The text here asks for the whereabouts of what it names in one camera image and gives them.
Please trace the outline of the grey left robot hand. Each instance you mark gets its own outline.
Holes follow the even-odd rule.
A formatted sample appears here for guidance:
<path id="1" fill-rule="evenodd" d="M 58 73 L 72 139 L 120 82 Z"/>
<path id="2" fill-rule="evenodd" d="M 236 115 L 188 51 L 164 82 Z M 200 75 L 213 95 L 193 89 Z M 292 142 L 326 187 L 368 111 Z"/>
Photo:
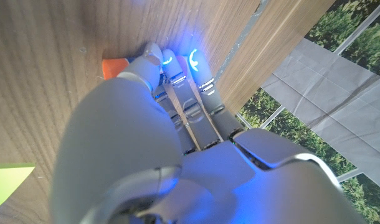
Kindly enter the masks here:
<path id="1" fill-rule="evenodd" d="M 54 223 L 363 223 L 331 169 L 226 110 L 202 52 L 149 43 L 72 114 Z"/>

